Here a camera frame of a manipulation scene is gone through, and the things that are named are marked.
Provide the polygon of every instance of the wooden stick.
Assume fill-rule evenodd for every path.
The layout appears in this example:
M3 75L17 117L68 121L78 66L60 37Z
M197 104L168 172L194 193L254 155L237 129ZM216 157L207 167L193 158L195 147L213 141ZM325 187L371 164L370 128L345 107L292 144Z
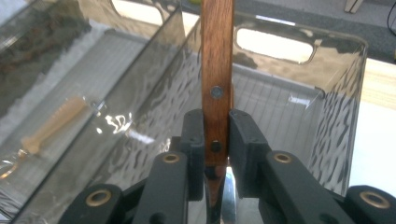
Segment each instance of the wooden stick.
M225 166L232 101L233 0L203 0L201 10L205 163Z

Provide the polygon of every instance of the metal rivet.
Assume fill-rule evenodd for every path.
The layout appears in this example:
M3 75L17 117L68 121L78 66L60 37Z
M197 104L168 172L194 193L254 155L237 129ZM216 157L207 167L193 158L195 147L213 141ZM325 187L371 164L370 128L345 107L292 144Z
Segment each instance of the metal rivet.
M180 157L177 154L167 154L163 157L163 161L166 163L174 163L180 160Z
M274 159L276 161L282 162L282 163L289 163L291 162L291 157L287 154L283 154L283 153L277 153L274 156Z
M214 99L219 99L223 95L223 90L221 89L220 86L215 86L215 87L212 88L212 90L210 90L210 95Z
M360 194L361 198L371 206L381 209L390 208L389 201L373 191L366 190Z
M221 151L221 142L219 142L218 140L213 141L210 144L210 150L212 150L212 152L220 152Z
M104 203L107 203L111 198L111 192L108 189L99 189L92 192L85 203L90 207L97 207Z

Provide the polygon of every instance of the white surface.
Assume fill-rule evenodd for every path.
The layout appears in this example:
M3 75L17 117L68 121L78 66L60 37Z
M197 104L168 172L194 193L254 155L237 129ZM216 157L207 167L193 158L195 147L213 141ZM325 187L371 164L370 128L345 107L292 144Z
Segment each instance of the white surface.
M361 102L350 186L370 185L396 197L396 111Z

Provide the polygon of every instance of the wooden brush handle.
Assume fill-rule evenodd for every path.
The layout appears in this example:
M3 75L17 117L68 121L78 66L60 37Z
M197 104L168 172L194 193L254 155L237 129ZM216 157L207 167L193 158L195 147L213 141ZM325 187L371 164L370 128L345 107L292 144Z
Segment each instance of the wooden brush handle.
M201 10L205 163L226 165L232 104L233 0L203 0ZM214 98L211 92L219 93L219 89L221 97Z
M67 100L33 135L22 138L23 148L31 154L38 153L41 143L79 114L85 106L85 101L80 97Z

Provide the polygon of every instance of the wooden handle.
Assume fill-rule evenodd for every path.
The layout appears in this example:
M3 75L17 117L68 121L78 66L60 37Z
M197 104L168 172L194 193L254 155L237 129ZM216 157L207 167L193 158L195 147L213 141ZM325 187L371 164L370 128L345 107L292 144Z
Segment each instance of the wooden handle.
M204 0L201 10L205 163L226 165L232 101L233 0Z
M32 154L38 153L41 143L79 114L85 106L85 101L80 97L67 100L33 135L22 138L23 148Z

